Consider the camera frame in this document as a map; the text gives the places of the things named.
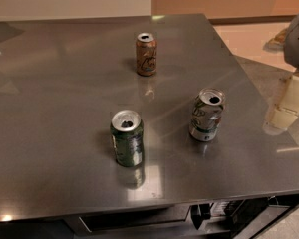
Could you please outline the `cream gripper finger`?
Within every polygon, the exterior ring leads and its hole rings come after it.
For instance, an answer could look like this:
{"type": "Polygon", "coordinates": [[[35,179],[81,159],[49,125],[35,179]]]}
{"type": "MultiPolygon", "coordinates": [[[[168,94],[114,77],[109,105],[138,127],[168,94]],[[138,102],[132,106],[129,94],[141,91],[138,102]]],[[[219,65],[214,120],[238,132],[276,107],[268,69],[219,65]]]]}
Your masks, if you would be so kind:
{"type": "Polygon", "coordinates": [[[299,73],[292,74],[283,85],[282,96],[275,104],[270,122],[280,129],[287,129],[299,118],[299,73]]]}

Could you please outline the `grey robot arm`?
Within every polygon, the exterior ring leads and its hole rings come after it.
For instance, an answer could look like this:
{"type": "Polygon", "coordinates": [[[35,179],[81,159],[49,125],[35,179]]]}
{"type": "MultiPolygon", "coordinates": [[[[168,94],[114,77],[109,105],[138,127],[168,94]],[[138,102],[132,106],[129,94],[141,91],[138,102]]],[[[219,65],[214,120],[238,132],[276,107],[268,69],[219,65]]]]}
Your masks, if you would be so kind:
{"type": "Polygon", "coordinates": [[[284,60],[296,71],[280,82],[278,97],[268,119],[278,130],[286,130],[299,118],[299,14],[287,29],[284,60]]]}

